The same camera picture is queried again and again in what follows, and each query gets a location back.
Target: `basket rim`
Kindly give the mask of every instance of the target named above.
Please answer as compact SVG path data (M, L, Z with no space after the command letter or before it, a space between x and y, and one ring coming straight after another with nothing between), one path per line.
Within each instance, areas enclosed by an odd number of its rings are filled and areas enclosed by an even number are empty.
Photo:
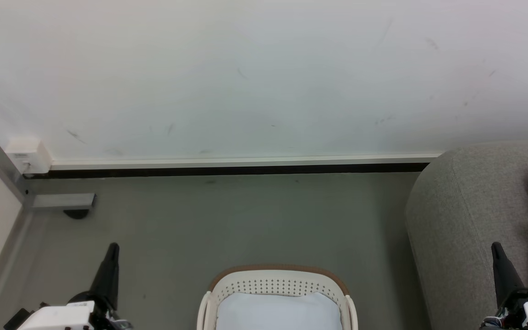
M222 272L220 272L211 282L211 285L209 286L209 291L213 291L215 286L218 284L218 282L226 277L229 274L232 274L234 272L241 272L241 271L266 271L266 270L279 270L279 271L301 271L301 272L312 272L319 275L324 275L329 277L331 280L333 280L337 286L341 289L341 292L343 292L343 295L349 295L350 291L347 289L346 284L342 280L340 280L339 277L337 277L333 272L330 272L326 269L319 268L319 267L310 267L310 266L301 266L301 265L292 265L292 264L255 264L255 265L243 265L243 266L236 266L228 268Z

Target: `wall outlet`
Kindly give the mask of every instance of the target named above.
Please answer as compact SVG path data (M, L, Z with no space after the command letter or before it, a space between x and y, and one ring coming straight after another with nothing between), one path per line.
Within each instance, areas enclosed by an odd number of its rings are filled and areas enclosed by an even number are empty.
M12 138L5 153L22 174L48 173L52 157L37 138Z

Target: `gray carpet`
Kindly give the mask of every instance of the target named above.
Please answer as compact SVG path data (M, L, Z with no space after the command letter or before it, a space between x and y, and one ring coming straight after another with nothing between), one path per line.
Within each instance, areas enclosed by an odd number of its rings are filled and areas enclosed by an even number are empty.
M254 263L331 270L350 289L360 329L428 329L403 216L416 178L368 173L33 181L38 193L94 192L98 199L83 220L60 211L35 216L44 234L27 263L17 307L66 303L88 288L107 245L118 242L119 312L139 330L194 329L212 278Z

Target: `gray sofa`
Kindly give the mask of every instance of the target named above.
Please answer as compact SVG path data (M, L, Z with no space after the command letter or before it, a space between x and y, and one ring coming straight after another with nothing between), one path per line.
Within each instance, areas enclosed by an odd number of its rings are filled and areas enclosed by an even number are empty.
M496 311L492 242L528 286L528 141L438 157L419 176L407 230L433 330L473 330Z

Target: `plastic laundry basket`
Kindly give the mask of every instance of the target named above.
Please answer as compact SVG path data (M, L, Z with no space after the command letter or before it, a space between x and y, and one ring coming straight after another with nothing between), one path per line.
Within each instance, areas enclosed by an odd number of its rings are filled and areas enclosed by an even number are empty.
M214 330L217 307L235 292L291 297L319 292L339 306L343 330L358 330L354 301L337 276L321 268L282 264L240 266L220 273L203 296L197 330Z

